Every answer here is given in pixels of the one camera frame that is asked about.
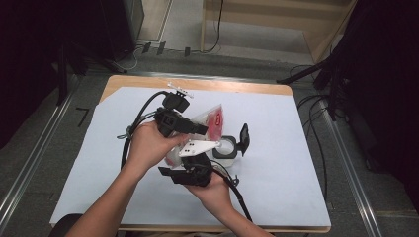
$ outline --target floor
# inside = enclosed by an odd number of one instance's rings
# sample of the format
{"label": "floor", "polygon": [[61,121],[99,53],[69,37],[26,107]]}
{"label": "floor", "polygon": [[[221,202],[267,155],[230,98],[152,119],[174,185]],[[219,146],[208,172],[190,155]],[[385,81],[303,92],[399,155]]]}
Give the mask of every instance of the floor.
{"label": "floor", "polygon": [[[166,24],[162,31],[157,31],[161,33],[160,41],[166,41],[164,53],[157,55],[157,49],[151,48],[148,53],[138,51],[136,59],[128,57],[118,63],[125,67],[132,67],[128,72],[130,75],[144,72],[176,73],[204,75],[221,80],[232,78],[273,84],[276,79],[286,78],[304,68],[293,69],[295,66],[312,64],[308,49],[301,41],[301,34],[288,30],[283,31],[283,33],[287,32],[286,36],[281,34],[279,37],[278,41],[281,43],[272,45],[275,50],[268,50],[268,44],[264,45],[264,48],[256,47],[258,48],[256,50],[252,47],[243,50],[248,44],[243,43],[242,47],[235,48],[224,46],[221,40],[221,48],[213,53],[195,53],[185,57],[183,52],[185,46],[199,47],[201,16],[198,9],[201,6],[202,3],[197,0],[172,1],[170,11],[166,16]],[[181,24],[180,19],[186,19],[185,11],[188,9],[190,14],[187,15],[187,19],[192,19],[192,21]],[[238,30],[265,31],[264,29],[242,28]],[[158,42],[159,40],[156,40],[153,45],[158,45]],[[1,236],[46,236],[49,233],[49,219],[59,200],[74,159],[77,157],[94,108],[111,75],[100,65],[92,64],[90,68],[87,76],[72,79],[74,93],[71,94],[65,110],[62,110],[62,116],[57,119],[52,138],[45,144],[45,149],[39,152],[39,160],[33,163],[35,169],[25,183],[26,188],[18,197],[20,201],[13,206],[14,211],[7,219],[7,225],[1,226]],[[307,76],[300,82],[292,84],[296,102],[306,96],[319,93],[312,88],[311,81],[311,77]],[[0,150],[2,167],[0,195],[2,197],[12,188],[22,167],[25,167],[28,157],[33,155],[34,147],[37,145],[38,138],[42,136],[43,129],[49,124],[51,116],[55,115],[56,98],[57,92],[54,91],[25,122],[11,142]],[[309,106],[306,105],[300,110],[301,123],[308,120]],[[80,109],[89,110],[85,119],[82,119],[85,112]],[[364,155],[345,121],[338,119],[331,122],[325,115],[319,117],[313,126],[318,131],[320,143],[323,145],[325,162],[323,162],[313,133],[307,137],[307,143],[319,183],[323,190],[328,191],[326,204],[332,228],[329,233],[309,236],[419,236],[419,216],[404,192],[402,184],[389,174],[377,174],[367,169]],[[339,144],[339,137],[343,141],[344,148],[342,144]],[[346,161],[348,160],[361,187],[361,194],[357,193],[356,187],[351,185],[354,183],[351,177],[354,176],[347,173]],[[377,222],[379,232],[376,234],[371,232],[368,222],[363,219],[362,209],[360,209],[362,203],[358,200],[358,196],[362,195],[367,198]],[[305,235],[282,233],[277,236]]]}
{"label": "floor", "polygon": [[138,40],[160,41],[172,0],[142,0],[144,20]]}

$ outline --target metal rail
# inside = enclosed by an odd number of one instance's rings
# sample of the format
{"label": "metal rail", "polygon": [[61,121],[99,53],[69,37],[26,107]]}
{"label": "metal rail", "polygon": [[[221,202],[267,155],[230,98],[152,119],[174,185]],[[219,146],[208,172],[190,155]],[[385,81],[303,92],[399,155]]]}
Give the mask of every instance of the metal rail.
{"label": "metal rail", "polygon": [[7,223],[9,222],[13,212],[16,209],[16,206],[21,200],[26,187],[28,186],[32,176],[34,175],[35,170],[38,167],[38,164],[40,163],[43,157],[43,154],[48,148],[51,138],[53,137],[56,129],[58,128],[62,118],[65,115],[65,112],[67,111],[68,105],[71,102],[74,91],[80,84],[80,81],[76,78],[75,75],[71,79],[73,81],[72,90],[70,90],[66,99],[62,102],[61,106],[55,108],[48,123],[46,124],[46,127],[43,129],[41,136],[39,137],[31,154],[25,162],[25,165],[23,166],[21,172],[19,173],[9,192],[6,194],[6,196],[1,202],[0,236],[3,235]]}
{"label": "metal rail", "polygon": [[[326,108],[323,102],[320,102],[322,109]],[[354,165],[351,161],[351,156],[346,149],[345,142],[342,139],[341,133],[335,121],[332,121],[331,117],[327,113],[323,113],[326,124],[329,131],[336,143],[338,156],[341,158],[342,168],[348,179],[349,187],[351,188],[352,194],[357,203],[358,210],[366,226],[366,230],[369,236],[380,237],[382,236],[381,231],[377,223],[376,216],[373,208],[370,205],[368,197],[364,191],[360,179],[358,178],[357,172],[355,171]]]}

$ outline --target plastic bag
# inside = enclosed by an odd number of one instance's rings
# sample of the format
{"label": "plastic bag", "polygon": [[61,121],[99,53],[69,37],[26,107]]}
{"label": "plastic bag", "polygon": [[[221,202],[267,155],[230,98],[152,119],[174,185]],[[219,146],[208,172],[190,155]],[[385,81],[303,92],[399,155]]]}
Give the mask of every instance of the plastic bag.
{"label": "plastic bag", "polygon": [[[222,127],[224,125],[224,117],[222,114],[222,105],[218,105],[194,118],[191,119],[193,122],[207,126],[209,129],[205,135],[190,134],[189,139],[191,140],[209,140],[209,141],[220,141],[222,137]],[[179,156],[179,151],[185,146],[180,144],[175,146],[171,151],[166,154],[164,161],[172,169],[182,164],[182,159]]]}
{"label": "plastic bag", "polygon": [[220,141],[222,137],[222,127],[224,126],[224,116],[222,105],[214,108],[191,119],[194,122],[207,126],[209,129],[205,135],[192,134],[193,140]]}

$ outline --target gray floor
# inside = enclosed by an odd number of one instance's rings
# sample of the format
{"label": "gray floor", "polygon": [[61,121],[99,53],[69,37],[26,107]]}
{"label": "gray floor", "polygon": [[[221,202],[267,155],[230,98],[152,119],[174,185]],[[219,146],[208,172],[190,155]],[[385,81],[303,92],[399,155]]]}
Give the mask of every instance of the gray floor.
{"label": "gray floor", "polygon": [[[127,59],[122,63],[134,64],[134,61]],[[275,79],[287,77],[293,66],[293,64],[276,61],[219,55],[193,54],[190,57],[184,57],[183,52],[177,51],[165,51],[162,55],[156,55],[156,50],[151,49],[138,58],[137,66],[129,74],[135,75],[148,71],[245,78],[253,82],[275,83]],[[49,233],[49,219],[74,159],[77,157],[93,110],[111,75],[101,66],[91,65],[91,68],[87,76],[80,78],[80,85],[22,199],[11,216],[3,236],[47,236]],[[310,81],[311,78],[307,77],[302,82],[292,85],[297,102],[308,95],[317,93],[312,89]],[[56,92],[53,92],[25,122],[12,141],[0,151],[2,196],[12,186],[42,132],[42,128],[46,125],[48,117],[55,110],[55,100]],[[90,109],[81,126],[78,124],[84,113],[76,108]],[[307,120],[307,112],[308,105],[300,111],[301,122]],[[403,186],[389,174],[375,174],[368,171],[362,152],[359,150],[350,128],[342,120],[337,122],[357,174],[377,216],[382,236],[419,236],[419,217],[413,210]],[[319,133],[320,142],[325,151],[328,180],[327,206],[332,221],[331,231],[322,235],[368,236],[325,119],[320,117],[314,126]],[[307,141],[319,182],[324,189],[324,167],[312,133]],[[284,233],[278,236],[302,235],[302,233]]]}
{"label": "gray floor", "polygon": [[[213,9],[218,16],[218,9]],[[200,49],[203,0],[172,1],[163,35],[166,48]],[[205,49],[212,48],[217,22],[206,21]],[[312,64],[302,31],[222,22],[213,54],[223,56]]]}

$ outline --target wooden table edge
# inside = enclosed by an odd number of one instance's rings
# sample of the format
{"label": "wooden table edge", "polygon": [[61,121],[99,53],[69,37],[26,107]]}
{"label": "wooden table edge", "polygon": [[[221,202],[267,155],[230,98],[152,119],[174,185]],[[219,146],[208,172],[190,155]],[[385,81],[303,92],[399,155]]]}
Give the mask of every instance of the wooden table edge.
{"label": "wooden table edge", "polygon": [[[270,233],[327,233],[330,226],[260,226]],[[119,228],[124,231],[158,231],[158,232],[207,232],[222,233],[229,231],[222,225],[153,225],[153,224],[122,224]]]}
{"label": "wooden table edge", "polygon": [[187,90],[206,90],[236,93],[260,93],[292,96],[293,90],[286,85],[260,84],[251,82],[234,82],[226,80],[189,79],[171,77],[147,77],[114,75],[108,80],[100,102],[116,92],[120,87],[162,88],[170,90],[167,83]]}

